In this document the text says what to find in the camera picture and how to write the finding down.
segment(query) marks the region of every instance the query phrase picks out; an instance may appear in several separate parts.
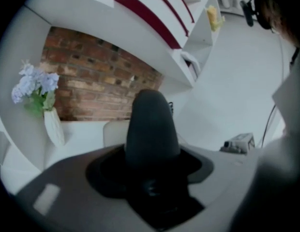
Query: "person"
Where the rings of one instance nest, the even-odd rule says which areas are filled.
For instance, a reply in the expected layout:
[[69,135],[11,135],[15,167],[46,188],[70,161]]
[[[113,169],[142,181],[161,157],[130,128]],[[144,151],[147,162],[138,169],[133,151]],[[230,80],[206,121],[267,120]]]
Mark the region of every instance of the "person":
[[255,0],[255,13],[264,29],[300,48],[300,0]]

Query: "shelving unit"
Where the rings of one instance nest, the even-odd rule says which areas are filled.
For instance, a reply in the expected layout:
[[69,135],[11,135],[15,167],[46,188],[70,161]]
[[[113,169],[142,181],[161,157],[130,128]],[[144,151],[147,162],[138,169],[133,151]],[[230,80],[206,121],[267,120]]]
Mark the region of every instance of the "shelving unit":
[[189,5],[189,8],[193,11],[197,21],[183,47],[183,51],[188,52],[196,58],[201,70],[203,69],[219,35],[219,29],[215,32],[211,31],[206,10],[210,5],[217,8],[218,20],[220,20],[221,14],[217,0],[201,0],[200,2],[191,3]]
[[[184,1],[195,22],[187,23],[189,37],[179,36],[182,49],[176,50],[171,49],[138,15],[114,0],[25,2],[28,8],[22,7],[17,13],[0,46],[0,176],[9,192],[16,193],[61,159],[103,146],[103,140],[98,136],[103,135],[101,124],[88,122],[78,123],[79,129],[76,130],[72,129],[76,128],[73,123],[64,125],[66,145],[55,148],[47,136],[43,120],[29,115],[21,104],[12,103],[11,90],[20,79],[18,67],[21,60],[28,59],[33,65],[39,64],[50,27],[72,29],[103,39],[155,68],[165,76],[160,91],[168,101],[174,102],[174,116],[177,116],[195,85],[181,56],[182,51],[192,54],[202,67],[219,33],[211,32],[206,12],[210,4],[219,9],[217,0]],[[165,22],[175,34],[183,31],[182,27],[175,29],[173,23]]]

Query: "red brick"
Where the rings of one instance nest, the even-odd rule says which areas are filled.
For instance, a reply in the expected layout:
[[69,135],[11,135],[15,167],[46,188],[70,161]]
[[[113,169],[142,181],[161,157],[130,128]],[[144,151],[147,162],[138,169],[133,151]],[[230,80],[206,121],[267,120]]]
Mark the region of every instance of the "red brick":
[[153,68],[146,64],[144,61],[140,61],[139,63],[139,66],[144,70],[144,71],[147,71],[147,72],[152,72]]
[[64,28],[55,28],[53,34],[65,39],[71,39],[76,37],[77,31]]
[[79,101],[76,106],[81,108],[103,109],[104,104],[97,101]]
[[64,76],[59,77],[58,86],[59,87],[66,87],[67,86],[66,78]]
[[110,57],[110,51],[98,45],[85,45],[83,54],[100,61],[107,61]]
[[59,116],[61,121],[78,121],[78,118],[73,116],[72,114]]
[[61,39],[60,40],[60,48],[68,49],[70,48],[71,42],[67,39]]
[[129,62],[133,62],[133,63],[137,63],[137,64],[141,62],[141,60],[139,58],[128,53],[127,51],[124,51],[123,49],[121,49],[120,54],[124,59],[126,59]]
[[131,85],[131,81],[122,81],[121,82],[122,87],[130,87],[130,85]]
[[59,115],[70,115],[73,112],[73,108],[72,107],[58,107],[57,108],[57,112]]
[[96,97],[96,93],[87,92],[83,90],[74,90],[74,93],[78,100],[94,100]]
[[98,39],[92,35],[85,34],[85,33],[78,33],[77,38],[80,41],[83,41],[85,43],[94,43],[94,44],[97,42],[97,39]]
[[131,63],[128,62],[127,60],[119,57],[119,55],[117,53],[114,53],[111,58],[110,58],[110,62],[116,64],[117,66],[124,68],[124,69],[130,69],[131,68]]
[[39,68],[47,73],[56,73],[58,71],[59,64],[50,62],[40,62]]
[[116,82],[116,78],[112,77],[112,76],[105,76],[104,79],[103,79],[103,82],[113,85]]
[[121,108],[121,106],[117,105],[117,104],[109,104],[109,103],[104,104],[105,110],[119,110],[120,108]]
[[164,77],[160,77],[159,80],[156,80],[155,87],[154,87],[155,90],[159,90],[159,87],[162,85],[163,80]]
[[99,117],[99,118],[94,118],[93,120],[95,120],[95,121],[113,121],[113,120],[117,120],[117,118]]
[[119,78],[122,78],[122,79],[125,79],[125,80],[130,80],[131,77],[132,77],[132,74],[130,72],[127,72],[127,71],[122,70],[120,68],[115,69],[114,75],[116,77],[119,77]]
[[98,82],[100,79],[100,75],[97,72],[92,72],[89,70],[80,70],[79,77],[82,79],[91,80],[94,82]]
[[97,94],[98,101],[104,101],[104,102],[113,102],[113,103],[122,103],[122,104],[127,104],[128,100],[126,98],[121,98],[121,97],[115,97],[115,96],[108,96],[105,94]]
[[48,55],[48,49],[44,49],[42,52],[42,58],[41,60],[46,60]]
[[59,65],[57,73],[60,75],[77,76],[77,68],[68,65]]
[[119,116],[122,116],[123,112],[119,112],[119,111],[102,111],[102,110],[98,110],[96,112],[94,112],[93,116],[94,117],[112,117],[112,118],[117,118]]
[[135,73],[139,76],[142,76],[145,73],[148,73],[148,71],[145,70],[145,68],[143,68],[142,66],[137,65],[137,64],[132,64],[131,70],[132,70],[133,73]]
[[127,102],[127,104],[129,104],[129,105],[132,105],[132,104],[133,104],[133,102],[134,102],[134,99],[128,99],[128,102]]
[[66,63],[69,59],[69,54],[61,50],[49,50],[48,59],[52,62]]
[[78,101],[76,99],[62,98],[61,103],[63,107],[76,107]]
[[130,84],[130,87],[129,88],[132,88],[132,89],[136,89],[136,90],[138,90],[138,89],[140,89],[141,88],[141,85],[138,83],[138,82],[136,82],[136,81],[133,81],[133,82],[131,82],[131,84]]
[[97,91],[97,92],[102,92],[105,89],[104,86],[102,86],[98,83],[85,82],[85,81],[79,81],[79,80],[67,80],[66,86],[80,88],[80,89],[87,89],[87,90]]
[[55,91],[56,97],[72,97],[73,91],[71,89],[66,88],[58,88]]
[[79,65],[82,67],[92,68],[95,64],[95,61],[91,58],[80,54],[72,54],[70,55],[69,63]]
[[59,47],[61,38],[58,36],[48,35],[45,40],[45,47]]
[[129,92],[127,93],[127,96],[128,96],[128,97],[131,97],[131,98],[134,98],[134,97],[136,96],[137,93],[138,93],[138,92],[136,92],[136,91],[129,91]]
[[54,107],[56,109],[63,107],[63,105],[62,105],[62,99],[55,99]]
[[78,121],[93,121],[93,117],[76,116]]
[[48,35],[54,35],[54,32],[57,28],[56,27],[51,27],[50,30],[49,30],[49,33]]
[[127,112],[131,112],[132,111],[132,106],[122,106],[121,111],[127,111]]
[[152,81],[147,81],[145,85],[146,85],[146,87],[148,87],[150,89],[155,88],[155,82],[152,82]]
[[156,76],[158,76],[158,77],[163,76],[161,73],[159,73],[159,72],[158,72],[157,70],[155,70],[154,68],[151,69],[151,72],[152,72],[153,74],[155,74]]
[[105,93],[113,94],[117,96],[124,96],[126,92],[127,92],[126,89],[117,86],[109,86],[105,88]]
[[74,115],[76,115],[76,116],[92,116],[93,111],[89,110],[89,109],[82,109],[82,108],[77,107],[74,109]]
[[83,44],[80,43],[79,41],[72,41],[72,43],[70,45],[70,49],[81,52],[83,50]]
[[109,65],[108,63],[103,63],[100,61],[97,61],[93,67],[93,69],[99,71],[99,72],[104,72],[104,73],[110,73],[113,70],[113,67]]
[[111,49],[112,48],[112,43],[109,43],[108,41],[104,41],[102,46],[107,48],[107,49]]
[[154,74],[154,73],[151,73],[151,72],[144,72],[144,77],[145,79],[148,79],[150,81],[155,81],[157,76]]

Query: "cable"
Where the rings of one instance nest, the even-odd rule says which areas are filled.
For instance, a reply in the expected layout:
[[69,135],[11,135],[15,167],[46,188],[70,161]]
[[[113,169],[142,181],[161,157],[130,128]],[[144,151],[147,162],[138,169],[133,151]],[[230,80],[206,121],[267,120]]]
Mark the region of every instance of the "cable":
[[266,127],[265,127],[265,131],[264,131],[264,134],[263,134],[263,139],[262,139],[262,146],[261,146],[261,148],[263,148],[263,144],[264,144],[264,140],[265,140],[265,136],[266,136],[268,124],[269,124],[269,122],[270,122],[270,118],[271,118],[272,113],[275,111],[275,108],[276,108],[276,105],[274,105],[274,107],[272,108],[272,110],[271,110],[271,112],[270,112],[270,116],[268,117],[268,120],[267,120],[267,123],[266,123]]

